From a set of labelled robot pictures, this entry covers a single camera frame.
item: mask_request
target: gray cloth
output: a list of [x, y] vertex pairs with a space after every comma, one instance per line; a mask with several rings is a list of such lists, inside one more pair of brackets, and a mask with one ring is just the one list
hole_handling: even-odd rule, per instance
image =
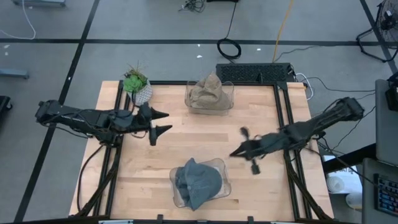
[[228, 95], [222, 89], [221, 80], [211, 73], [199, 81], [190, 92], [191, 107], [207, 110], [227, 110], [231, 107]]
[[221, 190], [223, 184], [220, 173], [191, 158], [175, 174], [175, 185], [187, 207], [196, 210]]

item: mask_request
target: clear plastic bin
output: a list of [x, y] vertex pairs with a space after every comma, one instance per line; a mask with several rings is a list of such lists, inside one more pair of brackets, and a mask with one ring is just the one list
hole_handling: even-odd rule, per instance
[[[218, 194], [216, 194], [213, 198], [211, 198], [209, 200], [227, 197], [231, 193], [231, 184], [228, 182], [228, 176], [226, 173], [226, 166], [225, 166], [224, 161], [222, 159], [217, 158], [217, 159], [213, 159], [213, 160], [206, 161], [206, 162], [200, 162], [199, 164], [213, 167], [220, 173], [221, 178], [223, 179], [223, 183], [221, 185], [220, 191], [218, 192]], [[178, 169], [178, 167], [173, 168], [170, 171], [170, 180], [173, 185], [173, 194], [174, 194], [173, 200], [174, 200], [175, 206], [177, 206], [178, 208], [183, 208], [183, 207], [186, 207], [186, 205], [181, 198], [181, 195], [177, 189], [177, 186], [175, 185], [175, 174], [177, 173], [177, 169]]]
[[190, 102], [190, 94], [193, 87], [197, 84], [197, 81], [188, 81], [187, 89], [185, 90], [185, 105], [189, 108], [190, 113], [197, 114], [207, 114], [207, 115], [218, 115], [224, 116], [228, 114], [228, 111], [234, 106], [234, 85], [231, 82], [222, 83], [223, 92], [228, 96], [230, 104], [228, 107], [223, 108], [221, 110], [211, 110], [211, 109], [203, 109], [203, 108], [194, 108]]

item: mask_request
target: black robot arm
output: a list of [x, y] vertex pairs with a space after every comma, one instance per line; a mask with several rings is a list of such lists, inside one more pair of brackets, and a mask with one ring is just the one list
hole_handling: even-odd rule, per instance
[[294, 124], [288, 124], [280, 128], [278, 133], [270, 133], [261, 136], [260, 139], [249, 139], [249, 131], [241, 128], [246, 141], [232, 152], [232, 157], [243, 157], [252, 161], [253, 174], [259, 174], [259, 168], [255, 162], [256, 157], [263, 158], [265, 155], [278, 150], [302, 149], [311, 140], [311, 137], [321, 134], [339, 121], [357, 121], [363, 117], [364, 109], [354, 98], [343, 98], [336, 101], [336, 105], [330, 110], [308, 120]]
[[135, 115], [128, 110], [80, 110], [61, 105], [56, 100], [41, 101], [39, 106], [35, 115], [38, 123], [64, 124], [74, 131], [94, 136], [106, 145], [112, 145], [115, 137], [120, 134], [148, 131], [150, 144], [154, 146], [157, 138], [172, 127], [153, 128], [153, 119], [164, 118], [169, 114], [150, 108], [148, 103], [140, 106]]

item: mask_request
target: wooden table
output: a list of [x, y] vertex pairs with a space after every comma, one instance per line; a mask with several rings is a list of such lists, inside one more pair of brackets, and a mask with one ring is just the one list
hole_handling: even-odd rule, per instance
[[[288, 86], [294, 121], [310, 119], [302, 83], [288, 83]], [[118, 82], [103, 82], [96, 109], [113, 109], [117, 88]], [[150, 105], [170, 114], [154, 123], [172, 124], [173, 128], [161, 135], [156, 146], [149, 146], [147, 138], [125, 135], [111, 218], [153, 220], [158, 214], [163, 214], [165, 220], [237, 221], [247, 220], [248, 216], [253, 216], [256, 221], [294, 220], [282, 151], [258, 161], [262, 171], [259, 175], [251, 174], [250, 162], [228, 156], [243, 141], [240, 127], [248, 127], [251, 136], [277, 131], [279, 123], [271, 86], [236, 86], [234, 107], [227, 116], [188, 113], [184, 103], [184, 85], [154, 85], [153, 89]], [[280, 98], [287, 123], [282, 92]], [[83, 161], [97, 148], [98, 141], [89, 139]], [[312, 149], [318, 150], [316, 144], [312, 144]], [[103, 156], [104, 150], [90, 161], [84, 171], [82, 205], [97, 188]], [[306, 150], [302, 150], [301, 156], [308, 191], [332, 217], [319, 156]], [[206, 202], [195, 212], [174, 205], [169, 179], [170, 170], [184, 166], [191, 157], [197, 162], [214, 158], [224, 160], [232, 186], [228, 197]], [[302, 196], [298, 189], [296, 191], [300, 214], [304, 217]], [[106, 197], [107, 193], [104, 193], [103, 202]], [[76, 212], [75, 192], [70, 213]]]

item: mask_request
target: gray floor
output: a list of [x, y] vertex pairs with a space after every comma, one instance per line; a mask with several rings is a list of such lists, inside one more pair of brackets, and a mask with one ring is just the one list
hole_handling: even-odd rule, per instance
[[[202, 14], [177, 12], [184, 0], [101, 0], [91, 26], [89, 39], [220, 39], [226, 35], [233, 9], [230, 2], [208, 4]], [[367, 0], [375, 15], [379, 0]], [[68, 0], [66, 8], [27, 7], [27, 13], [42, 39], [79, 39], [93, 0]], [[275, 40], [289, 0], [241, 1], [231, 28], [231, 39]], [[301, 0], [294, 3], [282, 40], [355, 40], [370, 27], [360, 1]], [[30, 36], [21, 7], [0, 2], [0, 29]], [[365, 40], [375, 41], [371, 34]], [[46, 129], [35, 123], [40, 100], [58, 99], [77, 44], [0, 44], [0, 67], [26, 69], [29, 80], [0, 78], [0, 95], [9, 95], [14, 108], [0, 131], [0, 223], [12, 222], [32, 172]], [[279, 53], [306, 46], [281, 45]], [[270, 62], [273, 45], [242, 45], [238, 62]], [[383, 56], [380, 47], [366, 47]], [[95, 107], [103, 80], [119, 80], [128, 64], [140, 61], [152, 80], [197, 80], [227, 63], [215, 45], [201, 44], [86, 44], [65, 104]], [[279, 62], [290, 62], [296, 72], [320, 77], [330, 88], [374, 88], [378, 78], [392, 75], [387, 63], [363, 55], [359, 47], [317, 47], [284, 55]], [[331, 92], [311, 80], [315, 96], [309, 101], [315, 114], [343, 96], [365, 93]], [[374, 97], [361, 100], [368, 111]], [[341, 123], [327, 130], [331, 146], [354, 126]], [[374, 113], [366, 117], [337, 150], [350, 152], [374, 142]], [[56, 131], [25, 220], [66, 217], [75, 190], [85, 141]], [[332, 196], [336, 218], [361, 222], [361, 214], [349, 209], [342, 196]]]

